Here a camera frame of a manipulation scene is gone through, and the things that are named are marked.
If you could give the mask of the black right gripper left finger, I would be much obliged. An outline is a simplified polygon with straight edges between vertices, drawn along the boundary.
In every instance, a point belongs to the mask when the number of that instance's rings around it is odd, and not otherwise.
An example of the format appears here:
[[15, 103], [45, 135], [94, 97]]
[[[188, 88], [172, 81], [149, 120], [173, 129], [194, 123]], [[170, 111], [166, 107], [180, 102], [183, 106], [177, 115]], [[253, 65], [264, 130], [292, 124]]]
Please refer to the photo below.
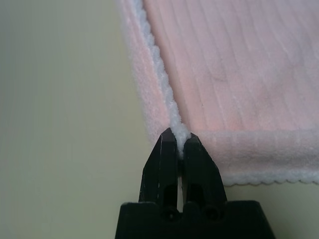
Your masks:
[[153, 202], [162, 209], [177, 209], [178, 150], [170, 128], [163, 131], [142, 173], [139, 202]]

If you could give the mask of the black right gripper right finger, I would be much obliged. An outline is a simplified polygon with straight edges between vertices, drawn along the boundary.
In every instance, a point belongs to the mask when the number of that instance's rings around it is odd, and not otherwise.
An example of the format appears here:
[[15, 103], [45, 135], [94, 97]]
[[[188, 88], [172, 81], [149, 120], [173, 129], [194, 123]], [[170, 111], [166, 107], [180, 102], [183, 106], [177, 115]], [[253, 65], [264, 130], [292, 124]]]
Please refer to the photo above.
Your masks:
[[220, 172], [199, 137], [191, 134], [183, 148], [184, 202], [221, 211], [227, 202]]

